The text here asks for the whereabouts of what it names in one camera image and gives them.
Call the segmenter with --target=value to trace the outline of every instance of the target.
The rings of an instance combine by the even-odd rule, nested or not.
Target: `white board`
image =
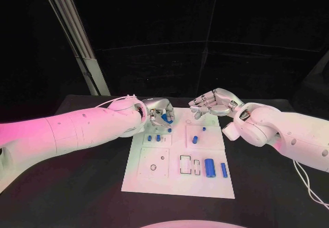
[[[145,131],[133,135],[120,191],[233,199],[217,117],[206,114],[194,120],[188,108],[174,108],[174,117],[170,133],[146,123]],[[213,159],[213,178],[204,175],[207,158]],[[220,163],[226,165],[227,178],[222,177]],[[180,173],[181,165],[183,169],[190,167],[190,174]]]

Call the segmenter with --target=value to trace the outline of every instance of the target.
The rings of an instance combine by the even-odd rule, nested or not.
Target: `hole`
[[[291,145],[294,145],[294,144],[295,144],[295,142],[297,142],[297,140],[295,140],[295,139],[292,139],[292,140],[291,140]]]
[[[323,152],[321,152],[321,157],[325,157],[327,156],[327,150],[324,150]]]

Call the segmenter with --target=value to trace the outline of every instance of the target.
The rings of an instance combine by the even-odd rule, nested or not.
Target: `table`
[[[56,114],[112,99],[69,95]],[[187,107],[190,98],[168,98]],[[243,100],[292,111],[286,100]],[[229,117],[219,118],[223,127]],[[180,220],[211,220],[249,228],[318,228],[329,212],[307,195],[288,158],[265,145],[223,136],[234,199],[120,192],[131,138],[35,164],[0,195],[0,227],[136,228]],[[304,168],[312,191],[329,201],[329,174]]]

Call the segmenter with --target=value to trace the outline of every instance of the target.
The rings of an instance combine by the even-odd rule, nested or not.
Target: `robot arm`
[[[196,119],[204,113],[232,117],[222,129],[229,140],[240,136],[255,146],[269,144],[281,155],[329,172],[329,121],[279,112],[263,104],[243,104],[223,89],[211,90],[188,105]]]
[[[170,125],[155,114],[165,109],[164,98],[139,101],[133,96],[116,99],[108,108],[87,108],[45,118],[0,124],[0,193],[22,171],[47,158],[97,146],[144,130],[146,120]]]

